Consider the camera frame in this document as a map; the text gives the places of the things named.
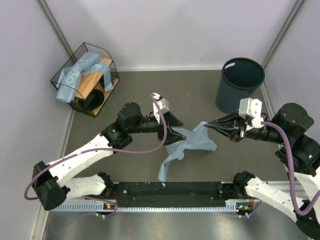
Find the dark blue trash bin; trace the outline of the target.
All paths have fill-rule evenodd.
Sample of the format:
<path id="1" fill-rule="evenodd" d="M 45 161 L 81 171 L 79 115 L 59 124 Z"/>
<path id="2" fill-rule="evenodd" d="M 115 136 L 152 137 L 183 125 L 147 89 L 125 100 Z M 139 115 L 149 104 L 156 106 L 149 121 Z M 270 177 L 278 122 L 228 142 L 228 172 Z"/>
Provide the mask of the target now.
<path id="1" fill-rule="evenodd" d="M 222 67 L 215 99 L 217 108 L 226 114 L 237 110 L 241 99 L 250 98 L 264 83 L 265 71 L 256 61 L 235 57 Z"/>

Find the light blue printed trash bag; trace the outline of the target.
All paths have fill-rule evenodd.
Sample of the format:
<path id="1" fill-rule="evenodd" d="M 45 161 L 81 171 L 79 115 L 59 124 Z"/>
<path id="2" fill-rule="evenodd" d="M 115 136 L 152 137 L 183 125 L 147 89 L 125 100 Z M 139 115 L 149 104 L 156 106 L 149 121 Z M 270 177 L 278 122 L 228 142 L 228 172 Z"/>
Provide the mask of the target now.
<path id="1" fill-rule="evenodd" d="M 85 52 L 74 65 L 62 69 L 56 83 L 56 99 L 66 103 L 71 103 L 74 98 L 85 100 L 101 78 L 104 91 L 113 90 L 111 63 L 111 59 L 95 52 Z"/>

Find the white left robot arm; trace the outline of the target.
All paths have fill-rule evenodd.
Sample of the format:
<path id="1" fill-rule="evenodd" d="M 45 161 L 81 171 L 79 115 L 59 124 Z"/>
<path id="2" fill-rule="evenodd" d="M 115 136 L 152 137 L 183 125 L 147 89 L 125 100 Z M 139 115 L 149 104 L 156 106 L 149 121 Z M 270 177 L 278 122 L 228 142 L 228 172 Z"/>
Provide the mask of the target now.
<path id="1" fill-rule="evenodd" d="M 48 164 L 43 161 L 35 164 L 31 186 L 46 211 L 77 197 L 96 195 L 109 198 L 114 191 L 109 175 L 101 172 L 85 178 L 77 178 L 76 175 L 124 149 L 133 141 L 132 134 L 156 133 L 165 146 L 183 141 L 186 137 L 173 129 L 183 125 L 170 112 L 165 99 L 153 103 L 153 112 L 147 116 L 142 115 L 137 103 L 126 103 L 118 112 L 116 121 L 90 142 L 64 158 Z"/>

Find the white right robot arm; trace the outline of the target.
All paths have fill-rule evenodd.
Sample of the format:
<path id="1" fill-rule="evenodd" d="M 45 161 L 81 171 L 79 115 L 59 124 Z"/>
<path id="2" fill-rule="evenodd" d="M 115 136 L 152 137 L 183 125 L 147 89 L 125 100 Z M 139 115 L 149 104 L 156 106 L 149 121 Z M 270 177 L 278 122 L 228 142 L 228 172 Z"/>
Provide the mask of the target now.
<path id="1" fill-rule="evenodd" d="M 320 145 L 305 132 L 314 124 L 307 111 L 296 103 L 284 104 L 268 121 L 262 117 L 262 102 L 244 98 L 236 111 L 205 127 L 232 142 L 243 139 L 275 143 L 275 153 L 288 169 L 289 193 L 272 187 L 257 176 L 243 171 L 233 180 L 239 198 L 258 199 L 289 217 L 306 236 L 320 238 Z"/>

